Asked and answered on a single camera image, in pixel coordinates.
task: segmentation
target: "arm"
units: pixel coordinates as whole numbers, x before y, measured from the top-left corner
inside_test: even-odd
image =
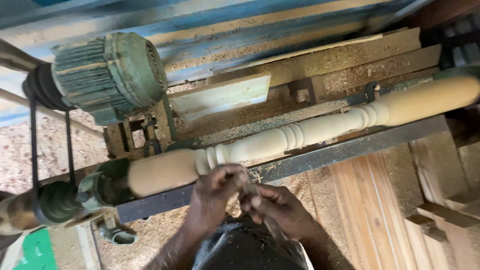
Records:
[[[262,196],[241,200],[243,209],[252,215],[253,221],[261,223],[262,216],[272,217],[289,239],[303,245],[315,269],[333,269],[327,251],[330,237],[295,195],[284,186],[256,186]]]
[[[199,178],[183,225],[146,269],[191,269],[200,244],[222,222],[228,199],[247,181],[246,169],[238,164],[221,165]]]

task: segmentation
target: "hands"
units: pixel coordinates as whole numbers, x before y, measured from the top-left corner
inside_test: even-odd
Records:
[[[267,184],[256,184],[256,187],[261,196],[239,198],[243,210],[251,214],[254,222],[260,224],[263,216],[269,216],[290,239],[301,242],[323,232],[320,224],[286,187]]]
[[[220,165],[195,184],[184,227],[202,236],[213,233],[225,217],[228,199],[249,180],[239,164]]]

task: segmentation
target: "hand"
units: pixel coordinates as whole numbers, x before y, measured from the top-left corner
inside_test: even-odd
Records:
[[[284,186],[256,184],[261,196],[239,198],[244,211],[249,212],[254,222],[262,223],[263,216],[277,221],[283,232],[292,240],[309,240],[322,232],[301,202]]]
[[[201,176],[183,226],[203,236],[212,234],[225,217],[228,199],[248,180],[247,169],[239,164],[220,165]]]

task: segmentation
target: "person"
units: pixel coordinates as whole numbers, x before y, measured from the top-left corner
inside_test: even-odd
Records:
[[[260,196],[240,195],[242,214],[226,214],[227,201],[249,181],[245,167],[221,165],[200,177],[184,223],[146,269],[332,269],[322,226],[286,187],[256,184]],[[262,224],[273,218],[288,237],[279,245]]]

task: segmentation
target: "green electric motor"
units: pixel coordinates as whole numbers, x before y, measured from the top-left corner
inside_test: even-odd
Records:
[[[124,121],[159,102],[167,79],[154,45],[135,33],[52,48],[51,77],[70,107],[89,112],[97,125]]]

